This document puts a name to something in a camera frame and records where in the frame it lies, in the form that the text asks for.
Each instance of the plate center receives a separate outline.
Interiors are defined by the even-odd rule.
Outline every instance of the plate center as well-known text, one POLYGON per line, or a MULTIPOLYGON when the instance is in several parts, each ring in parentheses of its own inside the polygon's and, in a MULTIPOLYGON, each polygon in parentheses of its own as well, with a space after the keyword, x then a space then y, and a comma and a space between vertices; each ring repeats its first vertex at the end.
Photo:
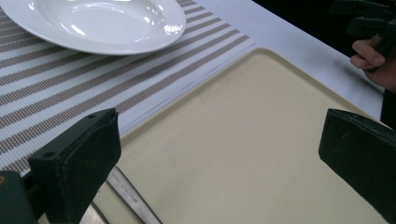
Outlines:
POLYGON ((106 44, 144 41, 161 29, 161 6, 149 0, 42 0, 41 16, 56 29, 106 44))

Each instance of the white plate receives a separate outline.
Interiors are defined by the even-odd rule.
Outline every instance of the white plate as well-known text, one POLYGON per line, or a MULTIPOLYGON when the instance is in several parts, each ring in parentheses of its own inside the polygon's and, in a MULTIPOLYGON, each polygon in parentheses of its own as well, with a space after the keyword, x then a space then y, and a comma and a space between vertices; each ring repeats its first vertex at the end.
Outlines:
POLYGON ((29 33, 51 43, 108 55, 142 54, 178 40, 186 16, 175 0, 1 0, 29 33))

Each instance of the striped placemat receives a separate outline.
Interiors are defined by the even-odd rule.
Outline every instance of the striped placemat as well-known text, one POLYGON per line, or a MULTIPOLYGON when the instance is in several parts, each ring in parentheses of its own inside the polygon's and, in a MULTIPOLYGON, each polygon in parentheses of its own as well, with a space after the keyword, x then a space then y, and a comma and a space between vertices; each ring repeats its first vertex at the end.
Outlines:
POLYGON ((199 4, 178 2, 184 35, 142 59, 52 45, 0 9, 0 169, 25 174, 33 152, 102 109, 115 107, 126 133, 254 45, 199 4))

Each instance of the human hand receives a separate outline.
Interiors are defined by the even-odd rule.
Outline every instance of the human hand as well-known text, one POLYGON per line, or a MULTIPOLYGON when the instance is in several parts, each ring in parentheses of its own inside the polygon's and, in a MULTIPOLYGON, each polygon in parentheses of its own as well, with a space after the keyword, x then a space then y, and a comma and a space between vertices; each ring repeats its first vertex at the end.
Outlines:
POLYGON ((364 74, 375 84, 396 93, 396 51, 394 50, 387 59, 375 50, 381 40, 376 35, 371 39, 357 40, 352 48, 358 53, 350 58, 350 62, 364 71, 364 74))

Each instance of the beige tray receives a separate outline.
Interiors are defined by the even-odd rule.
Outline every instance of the beige tray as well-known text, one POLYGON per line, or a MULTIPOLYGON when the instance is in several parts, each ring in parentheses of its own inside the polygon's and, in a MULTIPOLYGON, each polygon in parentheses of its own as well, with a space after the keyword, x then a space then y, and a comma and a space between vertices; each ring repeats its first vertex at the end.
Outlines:
MULTIPOLYGON (((119 167, 165 224, 385 223, 318 156, 329 107, 363 114, 257 49, 123 136, 119 167)), ((138 223, 107 184, 95 202, 138 223)))

